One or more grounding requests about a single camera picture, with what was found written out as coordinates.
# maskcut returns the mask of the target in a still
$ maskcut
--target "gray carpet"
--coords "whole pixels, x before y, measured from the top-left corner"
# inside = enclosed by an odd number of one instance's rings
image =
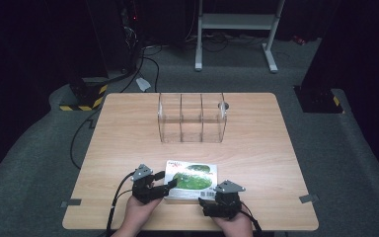
[[[145,55],[159,64],[157,91],[274,93],[309,192],[320,199],[314,203],[320,222],[318,230],[276,235],[379,236],[379,163],[361,134],[345,94],[333,91],[344,114],[304,114],[293,91],[294,85],[301,84],[319,42],[300,46],[275,41],[272,52],[277,74],[269,73],[258,43],[239,39],[225,48],[224,45],[204,44],[202,72],[193,70],[193,48],[146,49]],[[151,83],[148,92],[154,92],[156,70],[155,63],[144,60],[140,76]],[[121,91],[128,81],[109,85],[107,94]],[[67,89],[64,86],[50,96],[52,110],[18,139],[0,165],[0,236],[94,237],[103,232],[66,230],[61,225],[65,208],[60,205],[70,199],[79,174],[69,158],[70,144],[79,125],[92,113],[60,111],[58,103]],[[125,92],[141,93],[135,82]],[[92,133],[85,124],[75,139],[73,156],[79,165]]]

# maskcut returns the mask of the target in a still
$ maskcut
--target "wooden table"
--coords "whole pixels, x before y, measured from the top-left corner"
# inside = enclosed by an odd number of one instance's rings
[[[109,94],[94,131],[72,199],[63,219],[67,229],[105,229],[119,182],[140,164],[154,173],[167,160],[217,164],[218,183],[230,180],[263,230],[315,230],[319,226],[281,111],[270,93],[225,93],[229,104],[222,143],[162,143],[159,94]],[[131,181],[122,190],[131,189]],[[116,205],[119,228],[130,193]],[[144,230],[219,230],[196,203],[163,200]]]

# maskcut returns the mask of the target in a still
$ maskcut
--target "yellow and black hazard tape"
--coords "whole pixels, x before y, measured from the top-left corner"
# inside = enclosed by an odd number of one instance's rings
[[[87,102],[79,102],[77,105],[59,105],[62,111],[92,111],[96,110],[101,102],[103,101],[104,94],[107,91],[108,85],[101,87],[97,93],[95,93],[95,98],[87,98]]]

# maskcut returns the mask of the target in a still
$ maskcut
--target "white stand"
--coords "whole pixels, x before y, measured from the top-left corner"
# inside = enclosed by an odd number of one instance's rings
[[[272,73],[278,71],[273,60],[270,47],[272,46],[275,32],[281,17],[285,0],[279,0],[275,15],[251,15],[251,14],[203,14],[202,0],[199,0],[198,30],[195,51],[195,71],[202,70],[202,30],[203,29],[234,29],[234,30],[268,30],[267,43],[263,43],[263,49],[269,70]]]

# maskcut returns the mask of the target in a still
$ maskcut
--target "metal stand leg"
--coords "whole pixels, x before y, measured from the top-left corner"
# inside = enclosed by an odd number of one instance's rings
[[[278,27],[279,19],[281,18],[281,12],[282,12],[282,7],[284,6],[284,2],[285,2],[285,0],[279,1],[278,7],[276,9],[275,18],[273,19],[272,26],[270,29],[268,41],[267,41],[267,43],[263,43],[263,49],[264,49],[265,57],[266,57],[266,60],[268,62],[268,65],[269,65],[269,70],[272,73],[277,73],[278,69],[276,67],[275,61],[273,60],[272,53],[270,52],[270,47],[272,46],[272,42],[273,42],[273,39],[275,37],[275,32],[276,32],[276,29]]]
[[[198,31],[196,36],[195,71],[202,70],[202,0],[199,0]]]

